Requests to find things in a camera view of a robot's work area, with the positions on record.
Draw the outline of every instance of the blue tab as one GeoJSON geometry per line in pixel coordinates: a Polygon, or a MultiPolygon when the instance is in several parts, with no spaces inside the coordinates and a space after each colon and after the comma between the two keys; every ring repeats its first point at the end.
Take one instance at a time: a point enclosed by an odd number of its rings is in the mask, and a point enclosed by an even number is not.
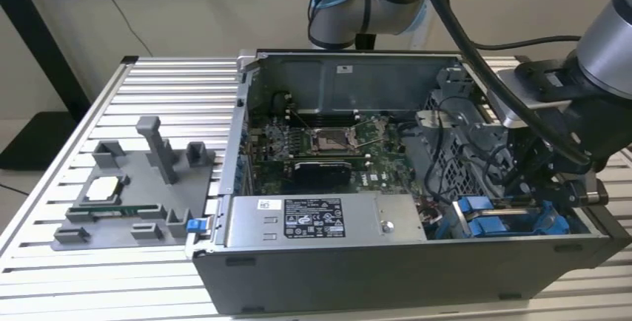
{"type": "Polygon", "coordinates": [[[187,222],[188,233],[203,233],[206,232],[206,219],[191,219],[187,222]]]}
{"type": "Polygon", "coordinates": [[[477,217],[468,223],[468,225],[470,226],[472,235],[474,237],[506,232],[505,225],[498,216],[477,217]]]}

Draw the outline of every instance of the slotted aluminum surface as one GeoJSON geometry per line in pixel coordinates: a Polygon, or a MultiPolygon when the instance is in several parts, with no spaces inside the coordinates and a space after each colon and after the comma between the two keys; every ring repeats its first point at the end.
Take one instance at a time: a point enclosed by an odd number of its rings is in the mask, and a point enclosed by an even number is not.
{"type": "MultiPolygon", "coordinates": [[[[513,58],[488,61],[497,68],[517,65],[513,58]]],[[[235,61],[224,58],[140,58],[136,65],[118,69],[0,237],[0,320],[230,320],[216,314],[183,246],[55,252],[49,242],[88,177],[97,139],[119,138],[124,149],[146,148],[132,130],[139,115],[160,116],[160,131],[175,148],[203,140],[218,150],[207,208],[215,205],[234,73],[235,61]]],[[[631,167],[631,155],[621,152],[600,173],[611,194],[608,208],[629,232],[631,167]]],[[[631,315],[628,248],[601,267],[568,273],[529,302],[287,315],[275,320],[629,320],[631,315]]]]}

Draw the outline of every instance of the blue latch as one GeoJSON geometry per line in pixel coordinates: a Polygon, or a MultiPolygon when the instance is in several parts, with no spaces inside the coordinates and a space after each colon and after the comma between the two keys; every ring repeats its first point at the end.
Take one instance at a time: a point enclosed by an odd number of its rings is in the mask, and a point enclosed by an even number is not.
{"type": "Polygon", "coordinates": [[[187,232],[202,234],[206,232],[206,219],[191,219],[187,222],[187,232]]]}

